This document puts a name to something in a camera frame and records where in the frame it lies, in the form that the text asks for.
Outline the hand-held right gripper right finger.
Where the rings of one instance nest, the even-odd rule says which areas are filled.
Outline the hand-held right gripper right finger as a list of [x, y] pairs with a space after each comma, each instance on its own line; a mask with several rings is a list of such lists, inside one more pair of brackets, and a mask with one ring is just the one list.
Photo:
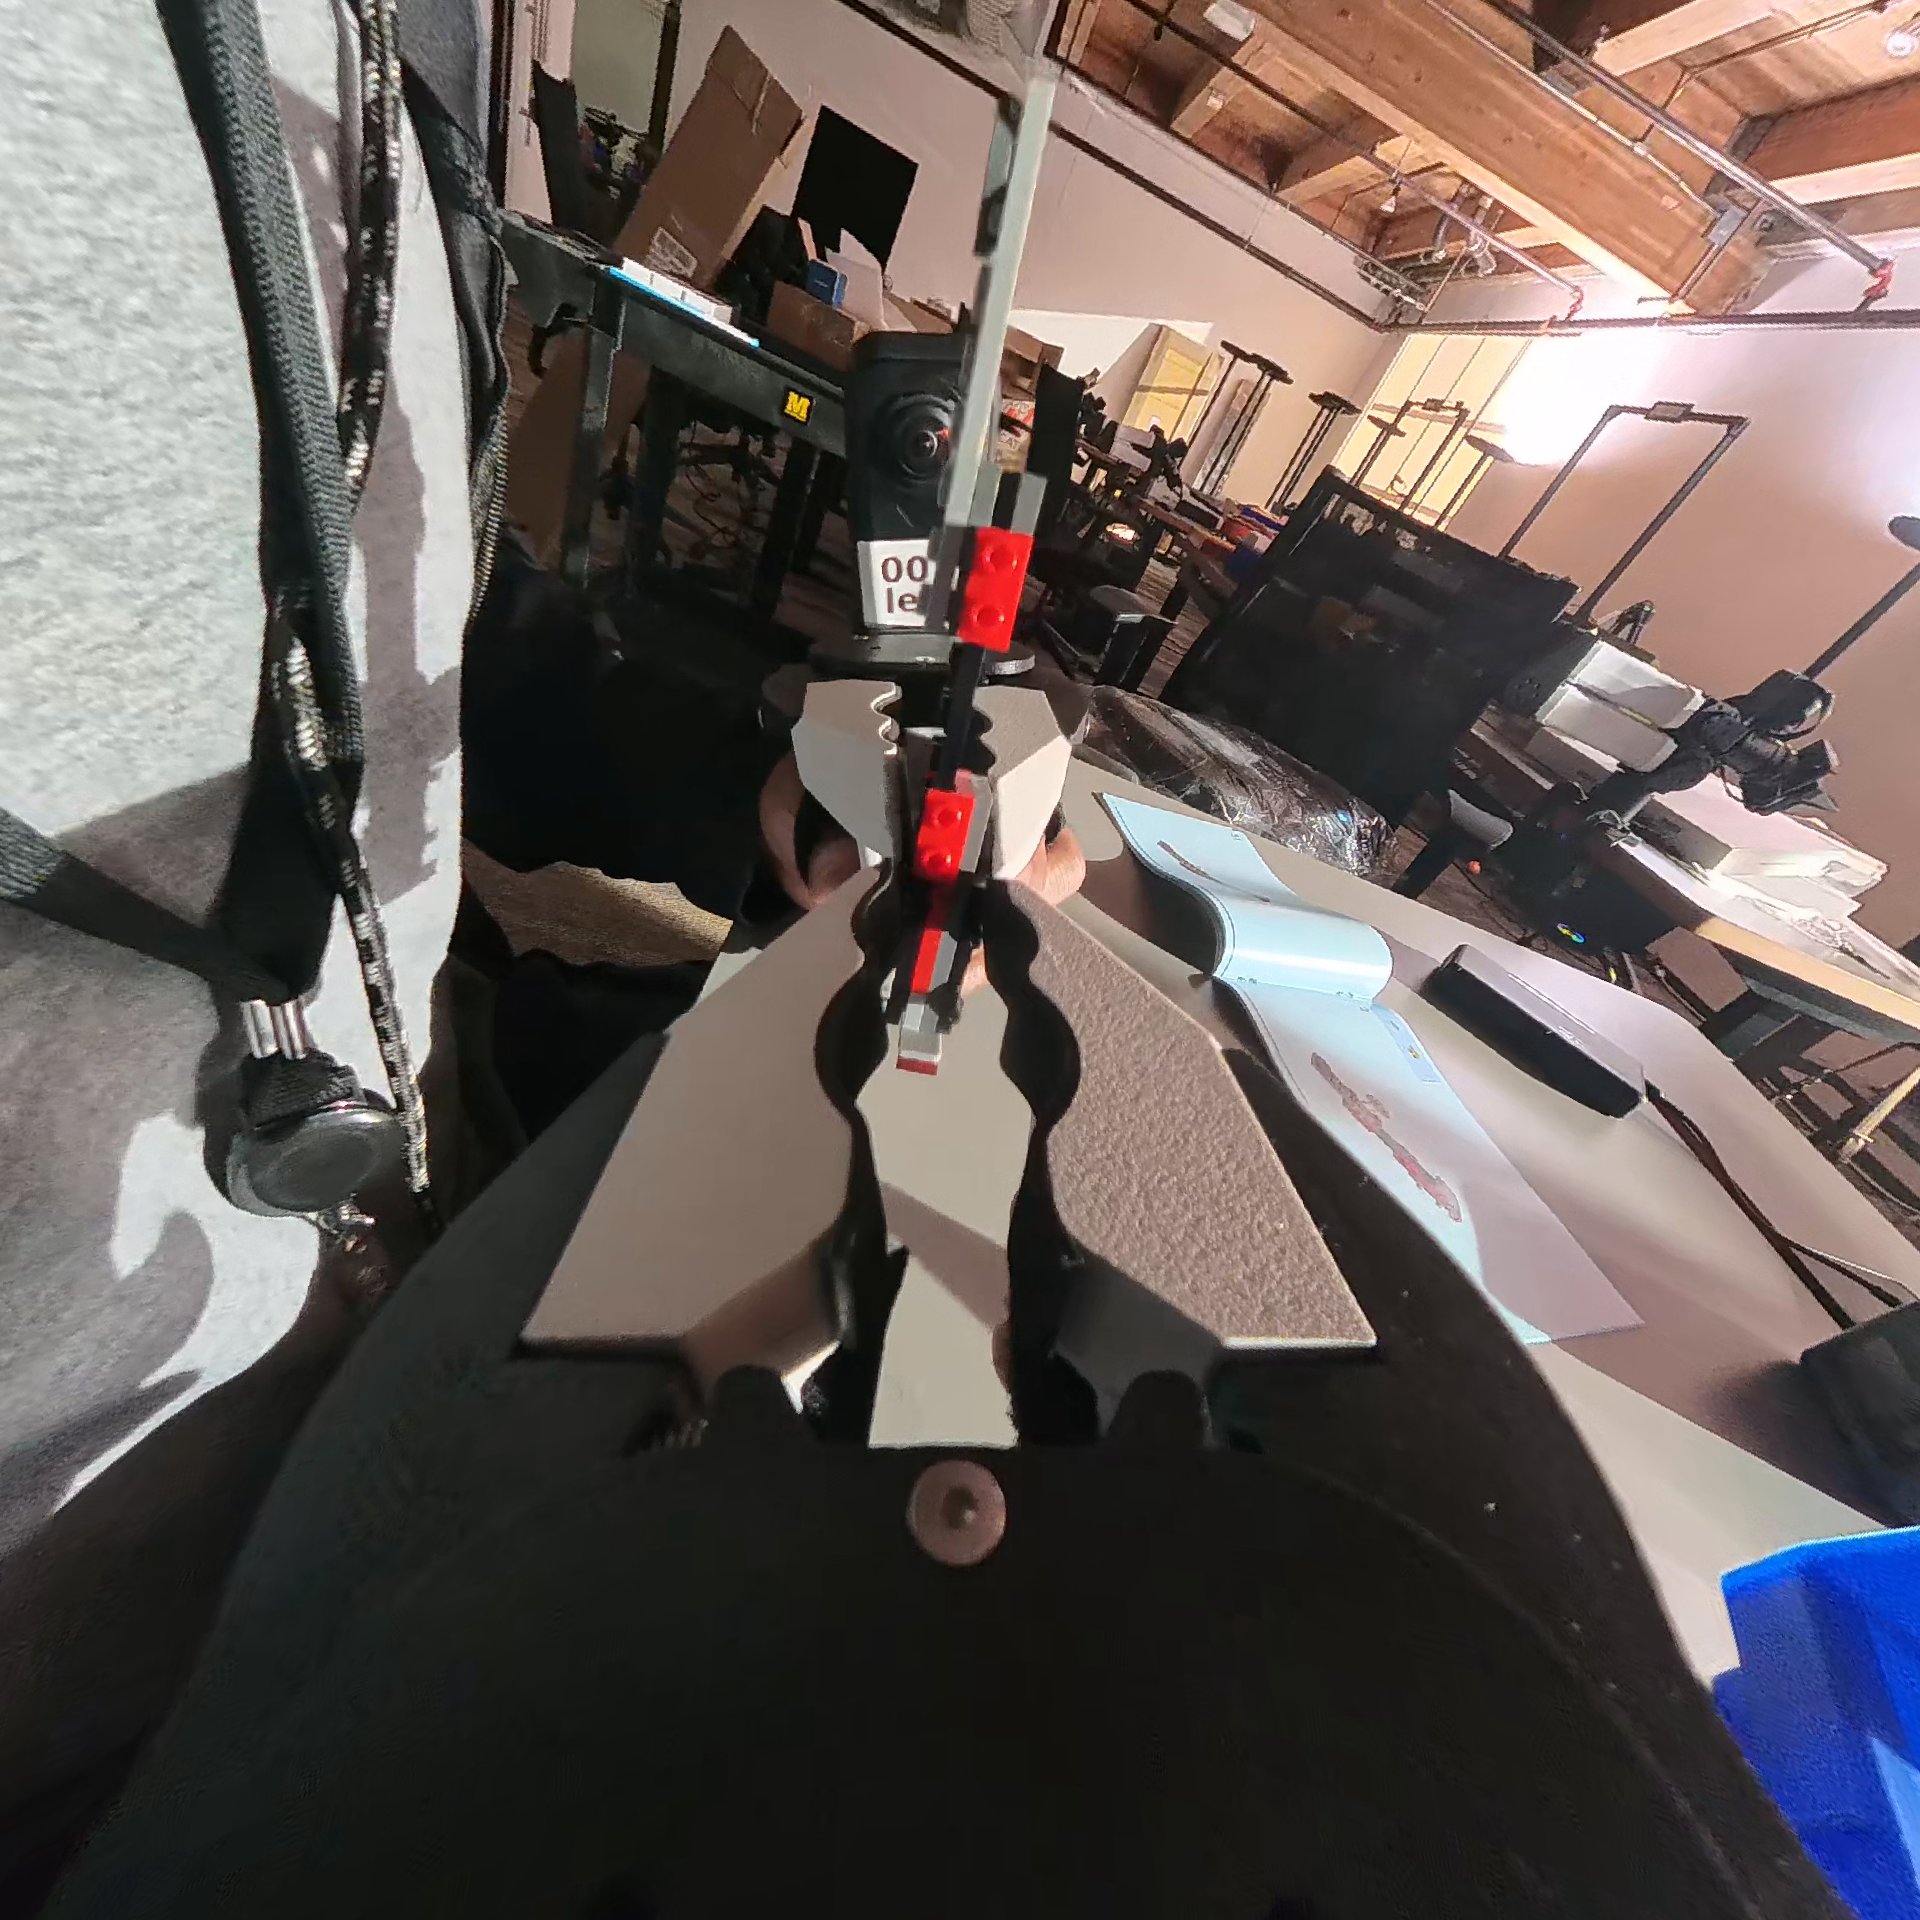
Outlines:
[[1020, 1433], [1105, 1433], [1146, 1376], [1206, 1393], [1243, 1360], [1377, 1345], [1199, 1022], [1020, 883], [993, 887], [993, 987], [1030, 1117], [1001, 1321]]

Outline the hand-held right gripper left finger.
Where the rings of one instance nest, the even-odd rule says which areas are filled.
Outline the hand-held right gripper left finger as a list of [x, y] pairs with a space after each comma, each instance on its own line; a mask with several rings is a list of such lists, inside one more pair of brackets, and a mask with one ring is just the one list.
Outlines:
[[667, 1360], [699, 1399], [758, 1366], [875, 1401], [900, 1254], [857, 1101], [897, 932], [860, 870], [673, 1025], [523, 1345]]

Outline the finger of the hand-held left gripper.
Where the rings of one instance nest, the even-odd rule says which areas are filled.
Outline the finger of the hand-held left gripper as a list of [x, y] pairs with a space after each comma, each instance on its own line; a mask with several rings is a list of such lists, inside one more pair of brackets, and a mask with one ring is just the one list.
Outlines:
[[908, 765], [893, 678], [815, 678], [790, 734], [801, 782], [846, 829], [865, 863], [908, 860]]
[[994, 681], [975, 695], [985, 780], [993, 790], [994, 880], [1014, 880], [1060, 809], [1071, 749], [1086, 735], [1091, 692]]

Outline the red grey toy brick model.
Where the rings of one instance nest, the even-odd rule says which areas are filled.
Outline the red grey toy brick model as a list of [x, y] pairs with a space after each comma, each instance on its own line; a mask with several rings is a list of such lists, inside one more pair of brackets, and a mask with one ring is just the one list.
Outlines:
[[897, 1067], [917, 1075], [934, 1075], [942, 1064], [943, 1033], [973, 950], [967, 913], [987, 870], [993, 807], [982, 780], [970, 771], [975, 695], [989, 665], [1012, 648], [1045, 488], [1001, 477], [997, 435], [1001, 357], [1057, 89], [1057, 68], [1034, 61], [1022, 92], [999, 107], [975, 219], [975, 297], [927, 603], [931, 630], [951, 648], [927, 767], [906, 788], [897, 860], [903, 943], [887, 1016], [897, 1028]]

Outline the person's left forearm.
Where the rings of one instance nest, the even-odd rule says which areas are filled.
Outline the person's left forearm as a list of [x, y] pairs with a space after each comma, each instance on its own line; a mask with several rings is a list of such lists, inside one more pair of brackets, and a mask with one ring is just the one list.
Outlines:
[[769, 921], [790, 905], [758, 821], [788, 748], [758, 719], [775, 672], [713, 598], [594, 596], [503, 535], [465, 643], [465, 839]]

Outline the grey desk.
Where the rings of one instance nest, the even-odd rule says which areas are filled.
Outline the grey desk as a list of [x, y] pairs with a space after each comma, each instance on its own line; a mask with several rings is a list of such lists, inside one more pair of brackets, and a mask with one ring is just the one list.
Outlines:
[[[1420, 982], [1463, 943], [1487, 950], [1633, 1055], [1780, 1231], [1908, 1294], [1916, 1251], [1654, 999], [1308, 854], [1265, 845], [1262, 862], [1303, 901], [1381, 927], [1395, 947], [1383, 1000], [1638, 1313], [1637, 1327], [1529, 1355], [1611, 1484], [1689, 1665], [1715, 1678], [1738, 1662], [1721, 1572], [1882, 1524], [1797, 1372], [1834, 1321], [1657, 1113], [1604, 1120], [1531, 1086], [1442, 1020]], [[1012, 1438], [982, 1317], [1004, 1292], [1025, 1104], [999, 1067], [1001, 1003], [993, 992], [982, 1000], [963, 1015], [934, 1075], [884, 1063], [860, 1100], [892, 1188], [890, 1222], [915, 1247], [870, 1429], [882, 1444]]]

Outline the person's left hand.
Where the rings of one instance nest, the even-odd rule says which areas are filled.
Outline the person's left hand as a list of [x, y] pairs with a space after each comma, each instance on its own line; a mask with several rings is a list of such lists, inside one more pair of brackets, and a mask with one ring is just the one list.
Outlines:
[[[828, 819], [801, 851], [801, 815], [812, 796], [801, 774], [797, 757], [783, 748], [758, 792], [762, 851], [773, 862], [788, 902], [812, 909], [831, 899], [851, 877], [873, 862], [841, 822]], [[1086, 853], [1071, 828], [1036, 845], [1018, 883], [1051, 905], [1076, 895], [1089, 875]]]

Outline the black workbench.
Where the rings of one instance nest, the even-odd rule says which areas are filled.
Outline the black workbench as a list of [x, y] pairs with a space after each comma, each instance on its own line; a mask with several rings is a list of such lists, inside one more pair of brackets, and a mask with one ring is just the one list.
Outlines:
[[509, 524], [540, 558], [586, 585], [607, 431], [642, 414], [626, 563], [646, 572], [661, 545], [686, 422], [713, 408], [739, 414], [790, 439], [750, 590], [750, 611], [775, 616], [783, 575], [810, 539], [815, 475], [823, 462], [849, 455], [837, 379], [797, 367], [739, 327], [659, 292], [582, 237], [507, 212], [500, 244], [527, 321], [553, 328], [573, 320], [513, 431]]

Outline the black monitor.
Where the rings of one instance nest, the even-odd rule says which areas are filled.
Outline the black monitor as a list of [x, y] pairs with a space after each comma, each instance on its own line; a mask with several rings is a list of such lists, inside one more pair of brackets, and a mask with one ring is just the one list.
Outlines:
[[790, 212], [820, 252], [854, 241], [887, 270], [919, 171], [908, 152], [820, 104]]

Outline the large cardboard box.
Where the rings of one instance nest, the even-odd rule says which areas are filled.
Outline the large cardboard box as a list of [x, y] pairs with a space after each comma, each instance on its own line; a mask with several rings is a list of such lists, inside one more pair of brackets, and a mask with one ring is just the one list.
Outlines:
[[710, 289], [802, 118], [801, 103], [750, 43], [725, 27], [607, 252]]

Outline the black mesh chair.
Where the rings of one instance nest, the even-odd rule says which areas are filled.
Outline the black mesh chair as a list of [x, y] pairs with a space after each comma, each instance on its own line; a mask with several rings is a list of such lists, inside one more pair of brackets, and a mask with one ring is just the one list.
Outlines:
[[1571, 635], [1577, 585], [1405, 517], [1333, 469], [1158, 699], [1235, 724], [1399, 828], [1482, 711]]

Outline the dark grey box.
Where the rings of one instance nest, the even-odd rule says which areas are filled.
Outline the dark grey box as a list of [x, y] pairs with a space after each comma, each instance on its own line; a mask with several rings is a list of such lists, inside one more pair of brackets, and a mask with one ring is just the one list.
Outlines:
[[1887, 1515], [1916, 1526], [1918, 1303], [1818, 1342], [1797, 1364], [1862, 1486]]

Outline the person's grey shirt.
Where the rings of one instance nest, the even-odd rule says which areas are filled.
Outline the person's grey shirt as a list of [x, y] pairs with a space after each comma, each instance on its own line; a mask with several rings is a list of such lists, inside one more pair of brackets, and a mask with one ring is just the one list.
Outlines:
[[[419, 131], [353, 529], [357, 829], [407, 1043], [459, 899], [470, 376]], [[250, 771], [261, 439], [156, 4], [5, 4], [5, 811], [204, 921]], [[293, 1325], [321, 1238], [207, 1171], [237, 1038], [190, 973], [5, 902], [5, 1550]]]

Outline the blue plastic bin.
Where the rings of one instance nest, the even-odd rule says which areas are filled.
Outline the blue plastic bin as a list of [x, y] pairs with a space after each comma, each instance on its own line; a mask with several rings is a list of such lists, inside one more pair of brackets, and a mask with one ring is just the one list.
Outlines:
[[1918, 1526], [1802, 1543], [1718, 1582], [1711, 1691], [1748, 1767], [1861, 1917], [1918, 1916]]

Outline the black floor lamp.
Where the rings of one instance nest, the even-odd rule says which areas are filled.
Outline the black floor lamp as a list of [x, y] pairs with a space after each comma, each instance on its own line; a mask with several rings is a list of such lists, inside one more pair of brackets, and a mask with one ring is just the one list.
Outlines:
[[1887, 519], [1887, 536], [1913, 552], [1913, 565], [1908, 565], [1906, 574], [1884, 595], [1866, 607], [1844, 630], [1839, 630], [1806, 667], [1806, 677], [1810, 681], [1823, 681], [1826, 675], [1835, 667], [1838, 661], [1844, 657], [1866, 635], [1870, 635], [1886, 615], [1891, 615], [1908, 591], [1918, 588], [1920, 580], [1920, 519], [1916, 515], [1900, 515]]

